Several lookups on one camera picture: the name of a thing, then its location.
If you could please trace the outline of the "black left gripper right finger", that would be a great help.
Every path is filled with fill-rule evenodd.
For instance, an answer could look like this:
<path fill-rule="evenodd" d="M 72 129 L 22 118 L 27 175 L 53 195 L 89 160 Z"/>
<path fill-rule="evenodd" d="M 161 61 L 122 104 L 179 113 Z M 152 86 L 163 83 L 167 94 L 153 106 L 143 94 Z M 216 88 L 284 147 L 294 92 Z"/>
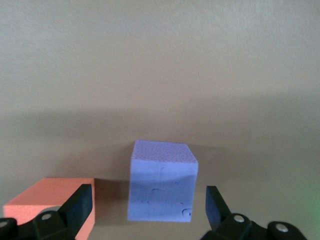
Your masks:
<path fill-rule="evenodd" d="M 305 240 L 294 225 L 271 221 L 264 228 L 247 216 L 232 213 L 216 186 L 206 187 L 205 212 L 211 230 L 203 240 Z"/>

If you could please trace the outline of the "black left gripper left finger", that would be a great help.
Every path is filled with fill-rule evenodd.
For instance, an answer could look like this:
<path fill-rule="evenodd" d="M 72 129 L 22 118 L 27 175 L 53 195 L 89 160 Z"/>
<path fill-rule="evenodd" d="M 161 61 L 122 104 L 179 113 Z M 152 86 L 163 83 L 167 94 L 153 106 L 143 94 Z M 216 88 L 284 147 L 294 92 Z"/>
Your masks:
<path fill-rule="evenodd" d="M 2 240 L 74 240 L 93 210 L 91 184 L 82 184 L 58 210 L 48 210 L 18 225 L 15 218 L 0 219 Z"/>

